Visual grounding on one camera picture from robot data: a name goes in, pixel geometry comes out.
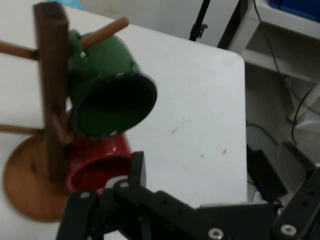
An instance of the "small mark on table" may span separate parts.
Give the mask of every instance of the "small mark on table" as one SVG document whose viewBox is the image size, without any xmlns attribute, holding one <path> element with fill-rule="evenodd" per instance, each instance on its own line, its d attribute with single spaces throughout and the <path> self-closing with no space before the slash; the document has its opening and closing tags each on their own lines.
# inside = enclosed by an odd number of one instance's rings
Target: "small mark on table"
<svg viewBox="0 0 320 240">
<path fill-rule="evenodd" d="M 177 126 L 175 129 L 173 129 L 172 131 L 171 131 L 171 134 L 174 134 L 179 128 L 181 128 L 180 126 Z"/>
</svg>

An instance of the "mug rim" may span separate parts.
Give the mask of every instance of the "mug rim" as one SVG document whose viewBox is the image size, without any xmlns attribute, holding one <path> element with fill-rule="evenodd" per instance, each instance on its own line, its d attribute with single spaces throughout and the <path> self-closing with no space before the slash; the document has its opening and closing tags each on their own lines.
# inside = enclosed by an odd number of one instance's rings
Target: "mug rim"
<svg viewBox="0 0 320 240">
<path fill-rule="evenodd" d="M 110 154 L 110 155 L 105 155 L 105 154 L 100 154 L 99 156 L 96 156 L 96 155 L 92 155 L 91 157 L 87 158 L 85 161 L 79 161 L 80 164 L 77 165 L 75 168 L 71 169 L 68 171 L 66 177 L 65 177 L 65 184 L 66 184 L 66 187 L 67 189 L 69 189 L 70 191 L 74 192 L 74 191 L 78 191 L 79 189 L 76 188 L 74 185 L 73 185 L 73 177 L 75 176 L 75 174 L 80 171 L 81 169 L 85 168 L 86 166 L 96 162 L 96 161 L 99 161 L 99 160 L 102 160 L 102 159 L 108 159 L 108 158 L 118 158 L 118 157 L 121 157 L 121 158 L 126 158 L 128 159 L 129 161 L 131 160 L 132 158 L 132 153 L 129 153 L 129 152 L 125 152 L 125 153 L 117 153 L 117 154 Z M 67 164 L 69 163 L 70 159 L 72 159 L 72 156 L 69 156 L 68 159 L 67 159 Z"/>
<path fill-rule="evenodd" d="M 81 129 L 78 124 L 77 124 L 77 113 L 80 109 L 80 107 L 82 106 L 82 104 L 84 103 L 84 101 L 95 91 L 99 90 L 101 87 L 108 85 L 114 81 L 124 81 L 125 79 L 129 79 L 129 78 L 133 78 L 134 81 L 139 81 L 139 82 L 144 82 L 144 84 L 146 86 L 148 86 L 148 89 L 151 92 L 152 95 L 152 99 L 151 99 L 151 103 L 149 105 L 149 108 L 145 111 L 145 114 L 142 115 L 139 119 L 139 121 L 130 126 L 127 129 L 123 129 L 122 131 L 117 131 L 116 133 L 110 133 L 110 134 L 92 134 L 84 129 Z M 100 81 L 100 83 L 98 83 L 95 87 L 91 88 L 88 92 L 86 92 L 86 94 L 84 94 L 75 104 L 72 105 L 71 108 L 71 115 L 70 115 L 70 119 L 71 119 L 71 123 L 75 129 L 76 132 L 79 132 L 83 135 L 86 136 L 92 136 L 92 137 L 109 137 L 109 136 L 114 136 L 114 135 L 119 135 L 121 133 L 124 133 L 125 131 L 133 128 L 134 126 L 136 126 L 137 124 L 139 124 L 140 122 L 142 122 L 152 111 L 152 109 L 154 108 L 156 101 L 157 101 L 157 86 L 155 84 L 155 82 L 153 81 L 152 78 L 147 77 L 145 74 L 141 74 L 139 72 L 123 72 L 123 73 L 117 73 L 115 75 L 109 76 L 107 78 L 104 78 Z"/>
</svg>

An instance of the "blue bin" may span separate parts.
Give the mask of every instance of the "blue bin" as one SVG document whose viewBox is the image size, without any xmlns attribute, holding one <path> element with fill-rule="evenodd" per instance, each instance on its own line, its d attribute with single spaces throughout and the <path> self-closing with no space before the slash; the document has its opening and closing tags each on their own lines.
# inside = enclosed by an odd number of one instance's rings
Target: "blue bin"
<svg viewBox="0 0 320 240">
<path fill-rule="evenodd" d="M 320 22 L 320 0 L 270 0 L 273 8 Z"/>
</svg>

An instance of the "white wall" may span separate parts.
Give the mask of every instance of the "white wall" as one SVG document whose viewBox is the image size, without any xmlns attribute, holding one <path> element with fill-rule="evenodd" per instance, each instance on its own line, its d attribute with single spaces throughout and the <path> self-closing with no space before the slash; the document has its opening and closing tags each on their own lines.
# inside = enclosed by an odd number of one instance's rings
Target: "white wall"
<svg viewBox="0 0 320 240">
<path fill-rule="evenodd" d="M 111 18 L 126 16 L 132 24 L 188 39 L 202 0 L 80 0 L 89 12 Z M 237 0 L 211 0 L 197 42 L 217 46 Z"/>
</svg>

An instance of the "mug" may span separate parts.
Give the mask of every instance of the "mug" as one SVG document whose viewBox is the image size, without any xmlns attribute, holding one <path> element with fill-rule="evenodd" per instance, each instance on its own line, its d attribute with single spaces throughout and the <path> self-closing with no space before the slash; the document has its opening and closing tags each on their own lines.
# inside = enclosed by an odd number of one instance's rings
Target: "mug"
<svg viewBox="0 0 320 240">
<path fill-rule="evenodd" d="M 71 192 L 102 193 L 108 180 L 129 174 L 131 158 L 125 133 L 103 138 L 77 135 L 66 158 L 66 187 Z"/>
<path fill-rule="evenodd" d="M 81 38 L 77 31 L 69 32 L 71 123 L 76 132 L 88 136 L 123 133 L 151 112 L 156 86 L 115 35 L 88 49 Z"/>
</svg>

